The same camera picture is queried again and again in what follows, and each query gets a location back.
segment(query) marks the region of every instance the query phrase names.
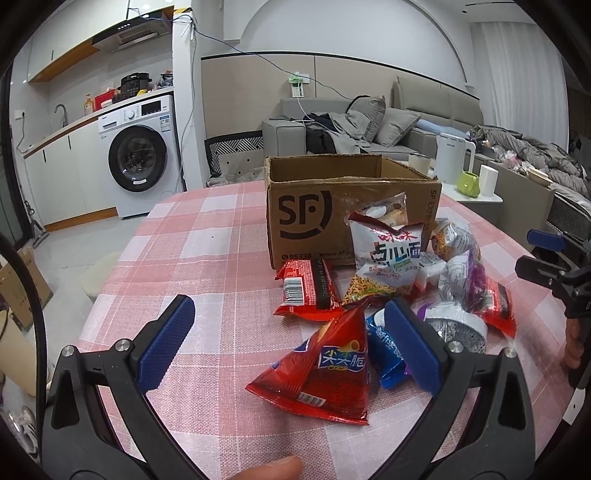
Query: faucet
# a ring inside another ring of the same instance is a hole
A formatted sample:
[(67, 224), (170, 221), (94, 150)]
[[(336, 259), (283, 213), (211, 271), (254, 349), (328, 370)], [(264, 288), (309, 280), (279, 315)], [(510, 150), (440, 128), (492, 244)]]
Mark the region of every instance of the faucet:
[(68, 112), (66, 112), (66, 106), (63, 103), (59, 103), (56, 106), (56, 109), (53, 111), (53, 113), (57, 113), (57, 109), (59, 107), (62, 107), (64, 109), (64, 124), (61, 126), (63, 128), (68, 124)]

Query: electric kettle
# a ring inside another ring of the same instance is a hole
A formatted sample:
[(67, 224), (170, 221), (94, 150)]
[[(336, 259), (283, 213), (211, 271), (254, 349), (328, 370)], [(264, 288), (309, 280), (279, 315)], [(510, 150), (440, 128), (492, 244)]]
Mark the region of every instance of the electric kettle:
[(464, 170), (464, 155), (470, 150), (471, 173), (474, 169), (476, 145), (455, 135), (441, 133), (437, 136), (437, 155), (435, 157), (435, 175), (443, 183), (455, 185)]

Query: green cup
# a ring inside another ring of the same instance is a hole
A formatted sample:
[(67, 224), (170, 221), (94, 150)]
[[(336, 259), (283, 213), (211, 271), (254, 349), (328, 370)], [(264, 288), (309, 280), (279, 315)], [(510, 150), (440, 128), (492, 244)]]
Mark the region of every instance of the green cup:
[(468, 171), (463, 171), (460, 175), (460, 180), (457, 182), (456, 188), (464, 195), (474, 198), (478, 197), (480, 195), (478, 175)]

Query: pink and white tablecloth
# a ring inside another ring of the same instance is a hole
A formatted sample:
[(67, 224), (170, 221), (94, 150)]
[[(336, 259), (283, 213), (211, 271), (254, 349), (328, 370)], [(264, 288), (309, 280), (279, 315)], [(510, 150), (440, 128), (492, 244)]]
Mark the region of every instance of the pink and white tablecloth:
[[(515, 347), (533, 403), (538, 454), (570, 401), (560, 367), (565, 319), (548, 290), (517, 279), (525, 250), (475, 213), (442, 196), (439, 217), (468, 223), (486, 272), (513, 294)], [(336, 271), (341, 292), (353, 270)], [(148, 393), (179, 445), (211, 479), (296, 453), (303, 479), (369, 478), (394, 451), (429, 402), (412, 381), (394, 391), (372, 381), (369, 426), (347, 426), (295, 416), (244, 387), (307, 339), (317, 323), (272, 315), (281, 282), (269, 265), (264, 183), (252, 182), (178, 194), (156, 205), (139, 227), (105, 284), (79, 340), (83, 351), (133, 338), (174, 298), (189, 295), (195, 324), (160, 388)], [(507, 345), (491, 331), (489, 353)], [(103, 392), (126, 451), (138, 455), (109, 393)], [(453, 450), (474, 396), (466, 399), (439, 455)]]

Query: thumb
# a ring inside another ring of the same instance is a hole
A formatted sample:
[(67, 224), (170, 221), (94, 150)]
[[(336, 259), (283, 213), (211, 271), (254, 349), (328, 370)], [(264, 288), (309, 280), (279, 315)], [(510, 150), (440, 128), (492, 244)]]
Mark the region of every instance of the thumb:
[(230, 480), (297, 480), (304, 463), (295, 455), (240, 472)]

